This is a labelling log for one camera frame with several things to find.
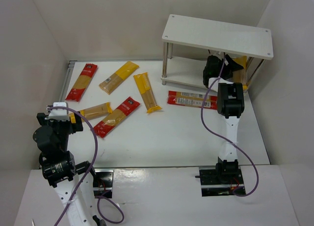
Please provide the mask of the yellow Pastatime bag front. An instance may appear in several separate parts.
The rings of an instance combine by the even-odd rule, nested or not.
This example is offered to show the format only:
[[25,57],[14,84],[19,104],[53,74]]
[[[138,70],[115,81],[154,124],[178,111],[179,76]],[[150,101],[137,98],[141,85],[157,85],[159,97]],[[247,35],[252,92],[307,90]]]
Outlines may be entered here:
[[243,91],[247,91],[247,56],[233,58],[233,61],[241,65],[243,69],[233,72],[233,82],[239,82],[243,86]]

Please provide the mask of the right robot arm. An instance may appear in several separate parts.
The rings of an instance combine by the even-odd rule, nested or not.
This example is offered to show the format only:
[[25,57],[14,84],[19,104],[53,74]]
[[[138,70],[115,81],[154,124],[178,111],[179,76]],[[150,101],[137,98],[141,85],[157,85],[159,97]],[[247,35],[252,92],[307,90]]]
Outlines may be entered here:
[[218,135],[225,143],[215,166],[220,175],[234,175],[238,171],[236,151],[237,129],[244,111],[244,95],[241,83],[227,81],[236,70],[243,67],[224,54],[223,58],[210,55],[203,70],[203,84],[217,93],[217,112],[225,123],[225,134]]

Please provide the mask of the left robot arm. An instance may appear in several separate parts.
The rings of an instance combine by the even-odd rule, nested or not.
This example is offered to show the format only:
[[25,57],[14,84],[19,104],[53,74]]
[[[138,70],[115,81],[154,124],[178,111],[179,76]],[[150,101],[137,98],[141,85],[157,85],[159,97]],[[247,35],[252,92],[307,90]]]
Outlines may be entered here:
[[40,150],[39,163],[42,174],[58,194],[64,210],[60,216],[68,217],[72,226],[103,226],[95,213],[92,195],[93,171],[90,162],[76,164],[73,154],[67,150],[68,137],[83,131],[81,117],[75,115],[71,122],[67,115],[52,118],[38,113],[40,127],[33,139]]

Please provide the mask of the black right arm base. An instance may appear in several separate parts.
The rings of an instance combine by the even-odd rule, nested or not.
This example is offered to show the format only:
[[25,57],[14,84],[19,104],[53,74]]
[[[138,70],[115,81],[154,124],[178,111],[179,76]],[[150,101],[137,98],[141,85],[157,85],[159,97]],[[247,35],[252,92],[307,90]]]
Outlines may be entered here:
[[213,167],[199,168],[195,178],[200,180],[202,197],[232,196],[234,192],[239,195],[246,194],[241,169],[234,175],[219,176]]

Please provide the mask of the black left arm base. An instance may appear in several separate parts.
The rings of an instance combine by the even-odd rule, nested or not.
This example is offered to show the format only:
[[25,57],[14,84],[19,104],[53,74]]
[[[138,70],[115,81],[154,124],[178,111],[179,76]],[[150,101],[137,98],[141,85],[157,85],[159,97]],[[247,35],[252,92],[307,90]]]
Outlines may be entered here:
[[95,196],[105,196],[112,198],[113,169],[96,169],[93,181],[93,191]]

